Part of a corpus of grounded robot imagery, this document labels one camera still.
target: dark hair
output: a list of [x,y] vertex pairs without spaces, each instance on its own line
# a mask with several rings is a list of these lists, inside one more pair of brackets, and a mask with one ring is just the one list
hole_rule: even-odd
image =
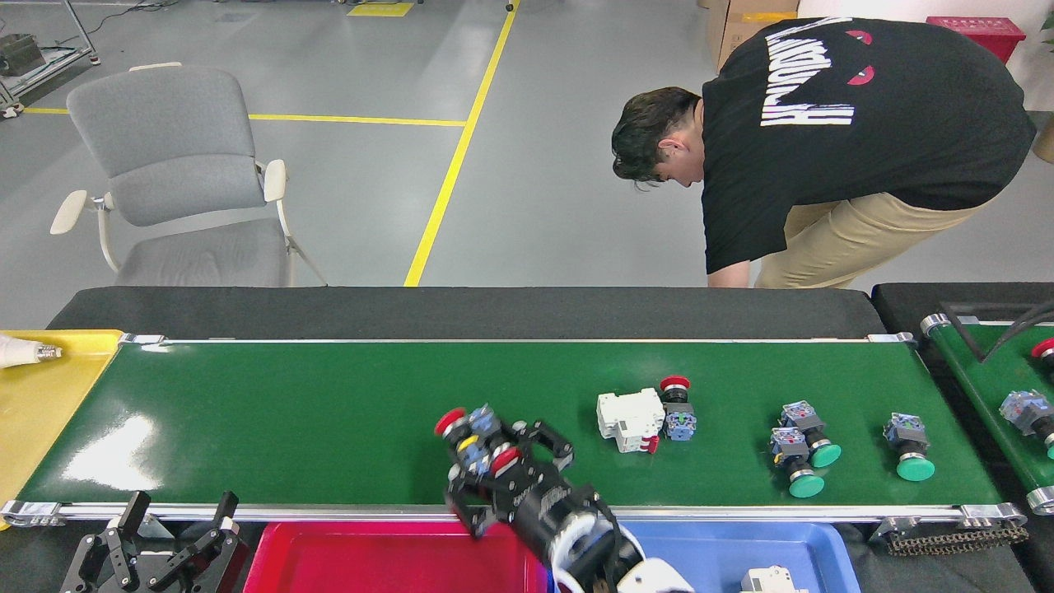
[[611,133],[614,174],[635,181],[659,180],[656,176],[656,163],[662,162],[659,140],[680,127],[700,98],[679,86],[666,86],[626,101],[622,118]]

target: gray floor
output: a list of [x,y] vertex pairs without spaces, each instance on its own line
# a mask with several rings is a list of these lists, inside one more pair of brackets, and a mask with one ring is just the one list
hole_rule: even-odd
[[[91,29],[126,5],[77,11]],[[507,18],[503,0],[428,0],[404,18],[348,9],[181,0],[112,18],[92,36],[102,64],[75,68],[33,106],[61,107],[78,84],[175,60],[234,74],[252,113],[469,117]],[[715,75],[706,17],[692,0],[523,0],[419,283],[704,284],[698,190],[638,192],[611,174],[609,140],[631,95],[697,88]],[[5,34],[41,44],[76,33],[58,4],[0,4],[0,18]],[[330,283],[403,284],[462,127],[257,120],[253,132],[259,159],[288,162],[293,229]],[[91,216],[47,233],[70,191],[101,193],[104,177],[65,115],[0,121],[0,329],[43,328],[77,290],[113,281]],[[1052,187],[1054,164],[1030,155],[990,207],[854,288],[1054,280]],[[118,219],[115,244],[124,253],[147,236],[241,216],[150,229]]]

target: red container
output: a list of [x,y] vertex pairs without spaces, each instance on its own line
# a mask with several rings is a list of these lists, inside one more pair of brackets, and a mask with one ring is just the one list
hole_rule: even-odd
[[546,593],[548,572],[507,526],[474,540],[461,523],[272,523],[245,593]]
[[929,17],[925,22],[961,33],[987,47],[1007,63],[1024,32],[1002,17]]

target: black t-shirt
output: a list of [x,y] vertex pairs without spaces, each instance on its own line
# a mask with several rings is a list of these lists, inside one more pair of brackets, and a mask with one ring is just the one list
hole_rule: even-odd
[[979,205],[1013,179],[1035,126],[988,50],[950,29],[786,20],[703,84],[706,270],[786,249],[790,206],[890,192]]

